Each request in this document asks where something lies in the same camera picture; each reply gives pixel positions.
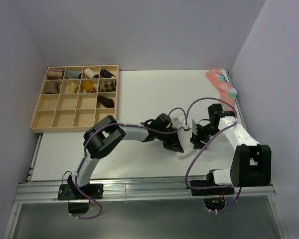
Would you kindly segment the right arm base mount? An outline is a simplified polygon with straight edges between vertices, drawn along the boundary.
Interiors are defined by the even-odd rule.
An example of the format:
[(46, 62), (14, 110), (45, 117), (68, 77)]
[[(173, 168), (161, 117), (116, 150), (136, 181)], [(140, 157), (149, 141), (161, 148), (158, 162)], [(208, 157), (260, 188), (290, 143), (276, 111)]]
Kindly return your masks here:
[(232, 186), (216, 185), (213, 179), (191, 180), (186, 188), (191, 191), (193, 197), (207, 196), (207, 199), (203, 199), (204, 205), (209, 211), (214, 212), (225, 209), (225, 196), (235, 193)]

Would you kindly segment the white sock pair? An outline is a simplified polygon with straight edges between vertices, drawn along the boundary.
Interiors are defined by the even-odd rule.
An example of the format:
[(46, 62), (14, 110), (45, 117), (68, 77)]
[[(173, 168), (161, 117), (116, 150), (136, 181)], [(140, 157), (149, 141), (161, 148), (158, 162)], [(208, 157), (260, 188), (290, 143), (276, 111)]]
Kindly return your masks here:
[(195, 149), (193, 149), (193, 144), (190, 142), (191, 136), (192, 136), (191, 131), (180, 130), (178, 132), (179, 142), (183, 148), (183, 152), (177, 152), (175, 154), (175, 156), (178, 159), (186, 158), (192, 155), (196, 151)]

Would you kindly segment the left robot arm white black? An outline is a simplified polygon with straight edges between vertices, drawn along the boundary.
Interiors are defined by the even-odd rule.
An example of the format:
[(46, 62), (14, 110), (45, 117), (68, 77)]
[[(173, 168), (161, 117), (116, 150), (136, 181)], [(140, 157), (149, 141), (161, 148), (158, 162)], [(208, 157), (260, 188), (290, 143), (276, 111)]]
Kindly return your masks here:
[(165, 113), (139, 124), (118, 122), (106, 116), (84, 134), (84, 154), (75, 172), (68, 177), (69, 193), (76, 199), (85, 197), (94, 169), (122, 140), (151, 142), (158, 139), (166, 150), (183, 153), (178, 137), (180, 128), (172, 125)]

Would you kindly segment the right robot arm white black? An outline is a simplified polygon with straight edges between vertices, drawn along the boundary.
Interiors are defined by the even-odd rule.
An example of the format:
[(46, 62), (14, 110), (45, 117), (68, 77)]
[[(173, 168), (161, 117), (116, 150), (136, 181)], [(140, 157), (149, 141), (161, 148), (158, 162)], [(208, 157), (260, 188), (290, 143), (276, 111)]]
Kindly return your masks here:
[(238, 123), (234, 111), (224, 111), (221, 104), (208, 107), (209, 123), (192, 122), (190, 142), (194, 149), (207, 148), (212, 138), (224, 134), (235, 150), (231, 167), (211, 170), (206, 189), (217, 194), (224, 187), (262, 187), (271, 182), (272, 151), (266, 144), (253, 139)]

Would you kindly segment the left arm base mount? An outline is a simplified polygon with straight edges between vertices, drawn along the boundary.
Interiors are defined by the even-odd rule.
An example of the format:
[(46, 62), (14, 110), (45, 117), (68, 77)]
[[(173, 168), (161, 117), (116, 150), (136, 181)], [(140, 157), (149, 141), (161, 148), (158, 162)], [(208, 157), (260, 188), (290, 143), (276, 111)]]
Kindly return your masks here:
[[(103, 184), (88, 184), (81, 190), (93, 199), (102, 199)], [(68, 201), (68, 212), (72, 214), (85, 214), (88, 212), (91, 200), (83, 196), (77, 188), (72, 185), (62, 184), (59, 187), (58, 201)]]

